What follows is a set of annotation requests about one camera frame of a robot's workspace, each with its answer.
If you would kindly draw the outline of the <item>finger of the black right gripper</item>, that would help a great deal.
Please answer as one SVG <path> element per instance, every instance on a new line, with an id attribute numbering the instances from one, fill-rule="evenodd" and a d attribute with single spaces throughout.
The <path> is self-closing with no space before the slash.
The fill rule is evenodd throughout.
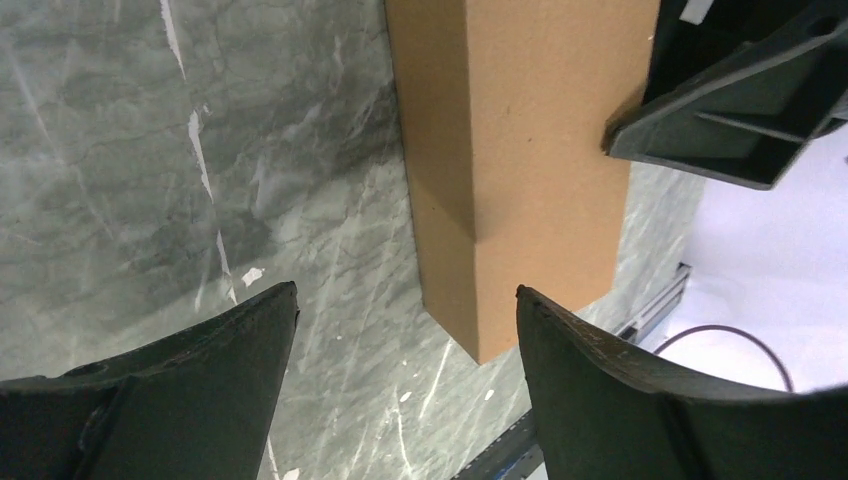
<path id="1" fill-rule="evenodd" d="M 661 3 L 642 102 L 604 150 L 769 190 L 847 122 L 847 4 L 715 1 L 698 24 L 684 9 Z"/>

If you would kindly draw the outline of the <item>brown cardboard box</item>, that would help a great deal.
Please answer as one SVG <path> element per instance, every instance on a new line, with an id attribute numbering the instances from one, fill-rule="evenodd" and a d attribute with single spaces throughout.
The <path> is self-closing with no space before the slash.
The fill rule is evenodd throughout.
<path id="1" fill-rule="evenodd" d="M 385 5 L 427 312 L 479 364 L 516 345 L 515 291 L 578 310 L 612 288 L 656 1 Z"/>

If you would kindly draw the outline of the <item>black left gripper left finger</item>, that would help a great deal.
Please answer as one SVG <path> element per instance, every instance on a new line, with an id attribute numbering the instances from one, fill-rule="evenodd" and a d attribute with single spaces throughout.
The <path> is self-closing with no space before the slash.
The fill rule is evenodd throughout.
<path id="1" fill-rule="evenodd" d="M 61 376 L 1 385 L 5 479 L 253 479 L 298 324 L 279 283 Z"/>

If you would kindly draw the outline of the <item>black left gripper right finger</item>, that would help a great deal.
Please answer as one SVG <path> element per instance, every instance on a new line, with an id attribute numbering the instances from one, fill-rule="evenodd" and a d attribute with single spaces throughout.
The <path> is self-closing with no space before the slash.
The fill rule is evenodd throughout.
<path id="1" fill-rule="evenodd" d="M 647 352 L 520 286 L 517 332 L 552 479 L 843 479 L 847 390 L 794 394 Z"/>

